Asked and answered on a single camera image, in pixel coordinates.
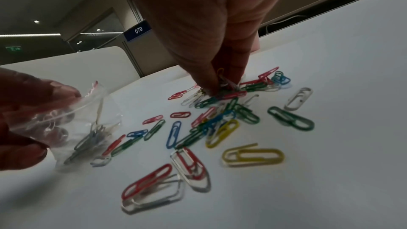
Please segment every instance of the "plastic bag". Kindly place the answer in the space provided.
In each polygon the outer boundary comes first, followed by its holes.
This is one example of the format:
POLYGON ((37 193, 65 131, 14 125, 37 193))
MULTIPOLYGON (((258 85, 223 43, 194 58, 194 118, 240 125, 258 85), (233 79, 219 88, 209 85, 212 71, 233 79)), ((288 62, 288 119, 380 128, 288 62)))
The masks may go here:
POLYGON ((106 148, 122 119, 119 107, 98 82, 68 107, 64 101, 4 114, 11 132, 50 148, 57 168, 93 159, 106 148))

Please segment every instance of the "hand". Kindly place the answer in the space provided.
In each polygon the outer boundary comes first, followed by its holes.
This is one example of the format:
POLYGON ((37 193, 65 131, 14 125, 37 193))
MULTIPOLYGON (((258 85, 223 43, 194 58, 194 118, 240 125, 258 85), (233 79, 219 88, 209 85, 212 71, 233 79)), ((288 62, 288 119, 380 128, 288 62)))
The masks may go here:
POLYGON ((0 68, 0 170, 28 168, 47 155, 47 146, 9 132, 4 112, 80 96, 77 89, 59 82, 0 68))
POLYGON ((259 25, 277 0, 134 0, 178 64, 211 95, 216 71, 238 83, 259 25))

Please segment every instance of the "white table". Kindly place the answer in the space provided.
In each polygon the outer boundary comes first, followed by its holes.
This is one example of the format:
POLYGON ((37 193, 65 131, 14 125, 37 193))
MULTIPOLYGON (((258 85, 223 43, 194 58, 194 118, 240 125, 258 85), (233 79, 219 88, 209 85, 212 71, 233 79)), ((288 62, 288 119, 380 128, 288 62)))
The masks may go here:
POLYGON ((208 169, 212 190, 186 188, 180 201, 127 215, 120 194, 130 183, 169 163, 165 142, 176 119, 180 137, 202 112, 180 106, 173 93, 193 85, 189 76, 149 83, 149 76, 112 94, 125 117, 117 136, 167 123, 103 168, 44 175, 21 197, 0 201, 4 228, 406 228, 407 227, 407 0, 360 0, 261 38, 247 79, 280 66, 292 87, 260 93, 252 107, 257 125, 241 123, 214 149, 191 147, 208 169), (281 126, 267 114, 299 88, 313 95, 295 113, 315 122, 311 132, 281 126), (226 168, 225 149, 258 142, 286 154, 280 165, 226 168))

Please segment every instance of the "yellow paper clip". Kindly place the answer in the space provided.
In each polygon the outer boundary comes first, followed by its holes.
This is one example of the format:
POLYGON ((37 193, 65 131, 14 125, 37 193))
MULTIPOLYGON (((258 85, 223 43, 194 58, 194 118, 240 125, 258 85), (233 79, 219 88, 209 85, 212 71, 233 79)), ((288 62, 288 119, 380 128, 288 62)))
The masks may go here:
POLYGON ((205 146, 207 148, 214 148, 214 147, 218 146, 219 143, 221 143, 221 141, 223 141, 226 137, 228 137, 229 134, 231 134, 238 127, 239 127, 239 122, 237 120, 235 120, 235 119, 229 120, 227 123, 225 123, 222 127, 219 128, 219 130, 216 133, 213 140, 205 142, 205 146))
POLYGON ((222 154, 223 161, 228 165, 235 165, 237 163, 255 163, 259 165, 275 165, 284 161, 284 153, 281 150, 275 148, 257 148, 257 149, 248 149, 251 147, 257 146, 257 143, 244 145, 236 148, 230 148, 225 150, 222 154), (242 157, 242 154, 251 154, 251 153, 274 153, 278 157, 264 158, 259 157, 242 157), (235 155, 235 159, 229 159, 228 156, 235 155))

